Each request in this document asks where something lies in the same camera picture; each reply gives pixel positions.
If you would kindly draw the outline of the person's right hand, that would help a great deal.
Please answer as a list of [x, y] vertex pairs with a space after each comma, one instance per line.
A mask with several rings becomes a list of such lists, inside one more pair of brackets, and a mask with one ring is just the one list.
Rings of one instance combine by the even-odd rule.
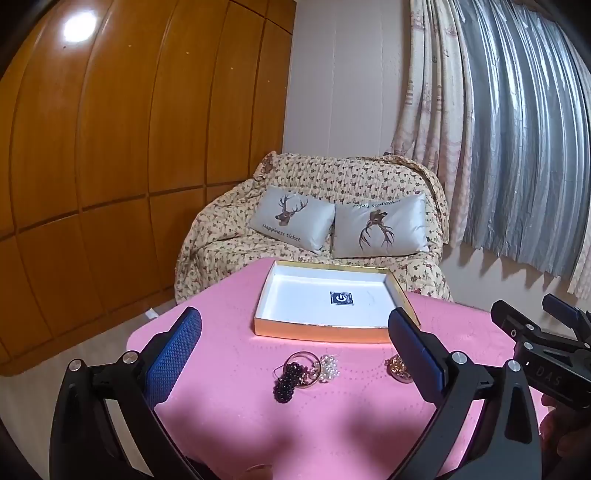
[[590, 478], [590, 418], [549, 395], [542, 396], [549, 408], [540, 424], [543, 479]]

